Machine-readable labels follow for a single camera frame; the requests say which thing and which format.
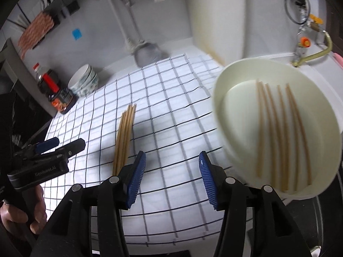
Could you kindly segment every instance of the black cable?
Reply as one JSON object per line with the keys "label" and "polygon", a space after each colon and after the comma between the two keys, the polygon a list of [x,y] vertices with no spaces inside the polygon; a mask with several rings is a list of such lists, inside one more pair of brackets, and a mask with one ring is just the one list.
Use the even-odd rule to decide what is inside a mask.
{"label": "black cable", "polygon": [[20,24],[17,23],[17,22],[12,21],[11,19],[6,19],[6,20],[7,20],[8,22],[11,22],[11,23],[13,23],[14,25],[17,25],[17,26],[23,28],[24,30],[26,30],[26,28],[25,28],[24,26],[20,25]]}
{"label": "black cable", "polygon": [[284,5],[285,12],[286,12],[288,18],[289,18],[293,23],[295,23],[295,24],[297,24],[297,25],[304,25],[304,24],[307,22],[308,18],[310,17],[311,4],[310,4],[310,1],[309,1],[309,0],[306,0],[306,1],[307,1],[307,8],[308,8],[308,9],[307,9],[307,17],[306,17],[306,19],[305,19],[303,22],[297,22],[297,21],[295,21],[295,20],[292,18],[292,16],[290,16],[290,14],[289,14],[288,7],[287,7],[287,0],[283,0],[283,5]]}
{"label": "black cable", "polygon": [[26,14],[24,13],[23,9],[21,8],[21,6],[19,5],[19,3],[17,3],[20,11],[22,12],[22,14],[25,16],[26,20],[29,22],[29,24],[31,24],[31,21],[28,19],[28,17],[26,16]]}

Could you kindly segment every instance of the wooden stick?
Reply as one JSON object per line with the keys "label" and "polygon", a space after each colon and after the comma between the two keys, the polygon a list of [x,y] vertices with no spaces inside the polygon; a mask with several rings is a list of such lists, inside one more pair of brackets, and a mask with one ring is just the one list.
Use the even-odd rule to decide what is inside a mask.
{"label": "wooden stick", "polygon": [[281,135],[281,127],[277,115],[277,109],[275,107],[275,102],[273,99],[272,91],[270,90],[269,84],[265,84],[265,87],[267,89],[267,93],[272,105],[272,111],[273,115],[275,118],[275,127],[276,127],[276,133],[277,133],[277,144],[278,144],[278,150],[279,150],[279,157],[280,157],[280,174],[281,174],[281,191],[284,192],[286,189],[286,184],[285,184],[285,167],[284,167],[284,157],[283,157],[283,142],[282,142],[282,135]]}
{"label": "wooden stick", "polygon": [[304,145],[304,148],[305,148],[305,158],[306,158],[306,167],[307,167],[307,185],[311,185],[312,184],[311,159],[310,159],[310,153],[309,153],[308,145],[307,145],[307,138],[306,138],[305,128],[304,128],[304,125],[302,123],[301,116],[300,116],[300,113],[299,113],[299,110],[298,110],[298,106],[297,106],[295,98],[294,98],[294,96],[292,94],[292,90],[290,89],[289,84],[286,85],[286,88],[289,90],[289,96],[290,96],[290,98],[292,100],[292,103],[293,103],[293,106],[294,106],[294,109],[295,109],[295,114],[296,114],[296,116],[298,118],[298,122],[299,122],[299,125],[300,125],[300,132],[301,132],[302,142],[303,142],[303,145]]}
{"label": "wooden stick", "polygon": [[285,190],[289,189],[289,133],[288,123],[286,116],[285,104],[282,98],[282,92],[280,85],[277,86],[277,91],[280,97],[280,104],[282,109],[282,124],[283,124],[283,135],[285,136],[285,149],[284,149],[284,172],[285,172]]}
{"label": "wooden stick", "polygon": [[132,111],[131,111],[131,115],[129,116],[129,119],[130,119],[130,121],[129,121],[129,125],[130,125],[130,127],[129,127],[129,132],[128,132],[128,141],[127,141],[127,148],[126,148],[126,153],[125,153],[125,161],[127,160],[127,158],[129,157],[129,152],[130,152],[130,140],[131,140],[131,132],[132,132],[132,127],[133,127],[133,121],[134,121],[134,114],[135,114],[135,112],[136,112],[136,106],[137,105],[133,105],[133,106],[131,106],[131,108],[132,108]]}
{"label": "wooden stick", "polygon": [[125,151],[124,150],[126,147],[130,112],[131,112],[131,107],[129,105],[127,110],[126,110],[126,115],[125,115],[125,119],[123,122],[123,133],[122,133],[121,140],[120,140],[120,152],[119,152],[119,160],[118,160],[118,165],[117,165],[117,175],[119,174],[121,168],[125,165],[125,164],[123,164],[124,157],[125,157]]}
{"label": "wooden stick", "polygon": [[294,110],[294,106],[293,106],[293,102],[292,99],[290,97],[289,94],[289,90],[286,88],[286,93],[287,93],[287,97],[289,100],[289,106],[291,109],[291,113],[292,113],[292,121],[293,121],[293,131],[294,131],[294,140],[295,140],[295,180],[294,180],[294,191],[298,190],[298,182],[299,182],[299,158],[300,158],[300,154],[299,154],[299,139],[298,139],[298,126],[297,126],[297,118],[295,115],[295,110]]}
{"label": "wooden stick", "polygon": [[121,142],[121,153],[120,153],[120,160],[119,165],[117,166],[117,174],[119,174],[121,168],[124,167],[126,164],[127,158],[129,156],[129,148],[130,148],[130,140],[131,140],[131,132],[133,127],[133,120],[134,120],[134,114],[136,110],[136,105],[129,105],[127,109],[127,116],[125,120],[125,127],[123,128],[123,140]]}
{"label": "wooden stick", "polygon": [[124,128],[123,128],[123,138],[121,141],[121,147],[120,147],[120,160],[119,160],[119,165],[117,166],[117,174],[119,174],[121,168],[125,165],[126,159],[126,151],[127,151],[127,143],[130,142],[130,136],[128,135],[128,132],[130,130],[130,116],[132,115],[132,106],[129,105],[127,109],[127,115],[125,117],[125,123],[124,123]]}
{"label": "wooden stick", "polygon": [[264,156],[264,147],[265,147],[265,134],[264,134],[264,117],[263,117],[263,100],[262,94],[259,87],[259,81],[256,80],[256,90],[258,98],[258,108],[259,108],[259,140],[257,147],[257,165],[256,165],[256,174],[259,178],[262,177],[263,170],[263,156]]}
{"label": "wooden stick", "polygon": [[118,128],[118,134],[117,134],[117,139],[116,139],[116,148],[114,150],[114,161],[113,161],[113,170],[112,170],[112,176],[117,176],[117,165],[118,165],[118,160],[119,160],[119,153],[120,153],[120,140],[121,140],[121,135],[122,135],[122,128],[123,128],[123,123],[125,120],[125,115],[126,111],[124,111],[121,114],[121,119],[119,123],[119,128]]}
{"label": "wooden stick", "polygon": [[270,136],[270,148],[271,148],[271,159],[272,159],[272,168],[271,168],[271,186],[276,188],[276,153],[275,153],[275,144],[274,144],[274,129],[272,117],[270,114],[267,96],[265,94],[265,86],[262,82],[259,82],[260,90],[262,92],[263,100],[265,101],[265,106],[267,109],[268,117],[268,126],[269,126],[269,136]]}

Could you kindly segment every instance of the bottle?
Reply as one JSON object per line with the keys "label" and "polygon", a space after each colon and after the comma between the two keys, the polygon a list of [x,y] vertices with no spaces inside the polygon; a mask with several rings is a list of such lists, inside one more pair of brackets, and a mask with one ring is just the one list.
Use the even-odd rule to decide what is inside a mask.
{"label": "bottle", "polygon": [[50,103],[58,112],[66,114],[75,105],[76,96],[68,88],[60,88],[47,73],[41,75],[41,78],[53,93],[49,96]]}
{"label": "bottle", "polygon": [[57,73],[52,69],[42,67],[39,63],[36,63],[33,69],[36,72],[37,86],[42,94],[45,94],[47,97],[52,96],[54,94],[42,78],[43,74],[45,73],[47,73],[52,78],[52,80],[57,84],[57,86],[59,86],[60,88],[62,87],[62,82],[58,78]]}

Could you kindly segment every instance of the brass pipe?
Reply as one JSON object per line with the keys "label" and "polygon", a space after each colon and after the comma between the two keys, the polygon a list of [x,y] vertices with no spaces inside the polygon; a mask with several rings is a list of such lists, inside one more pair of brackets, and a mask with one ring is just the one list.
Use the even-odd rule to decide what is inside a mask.
{"label": "brass pipe", "polygon": [[300,67],[306,61],[314,60],[314,59],[317,59],[319,57],[325,56],[326,54],[328,54],[332,50],[332,40],[331,40],[329,33],[325,30],[323,30],[322,33],[325,36],[325,40],[326,40],[328,47],[323,51],[320,51],[318,53],[315,53],[315,54],[312,54],[312,55],[309,55],[306,57],[302,57],[298,61],[292,62],[292,65],[294,67]]}

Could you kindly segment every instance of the orange valve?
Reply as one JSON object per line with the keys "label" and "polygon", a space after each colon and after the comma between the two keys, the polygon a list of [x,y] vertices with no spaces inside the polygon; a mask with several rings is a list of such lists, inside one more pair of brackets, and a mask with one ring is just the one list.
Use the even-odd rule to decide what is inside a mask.
{"label": "orange valve", "polygon": [[323,25],[324,24],[324,22],[323,22],[323,20],[321,19],[321,18],[319,18],[319,17],[317,17],[317,16],[315,16],[315,15],[313,15],[313,14],[310,14],[310,16],[309,16],[315,23],[317,23],[317,24],[319,24],[319,25]]}
{"label": "orange valve", "polygon": [[300,38],[300,46],[308,48],[311,46],[311,42],[307,37],[301,37]]}

